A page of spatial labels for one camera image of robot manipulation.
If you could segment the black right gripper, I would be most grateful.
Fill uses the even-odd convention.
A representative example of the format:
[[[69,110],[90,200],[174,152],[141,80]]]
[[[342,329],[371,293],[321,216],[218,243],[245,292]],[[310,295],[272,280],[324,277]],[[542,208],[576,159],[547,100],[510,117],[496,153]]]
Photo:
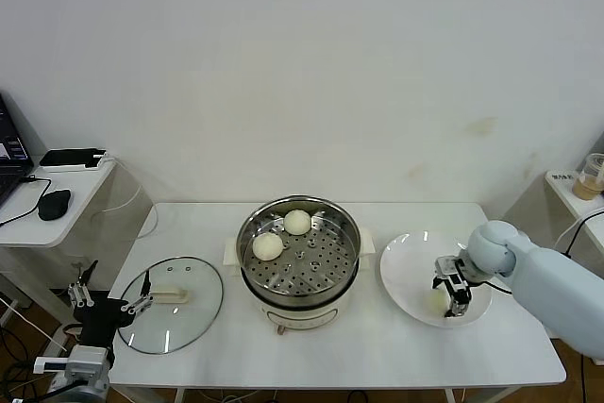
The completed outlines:
[[[468,282],[459,272],[454,272],[435,277],[432,281],[432,288],[438,289],[443,284],[451,299],[449,307],[445,311],[444,318],[464,316],[472,299]]]

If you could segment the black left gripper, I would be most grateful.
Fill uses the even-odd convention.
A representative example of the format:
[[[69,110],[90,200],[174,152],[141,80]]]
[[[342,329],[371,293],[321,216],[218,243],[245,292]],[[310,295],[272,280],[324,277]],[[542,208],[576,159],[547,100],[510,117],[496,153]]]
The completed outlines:
[[[147,269],[144,273],[140,296],[135,302],[128,305],[125,300],[114,298],[94,302],[88,283],[97,263],[98,260],[94,260],[67,290],[72,305],[84,305],[74,308],[74,318],[82,325],[79,343],[85,346],[113,347],[116,332],[122,327],[130,326],[134,321],[133,314],[142,313],[153,302],[150,270]]]

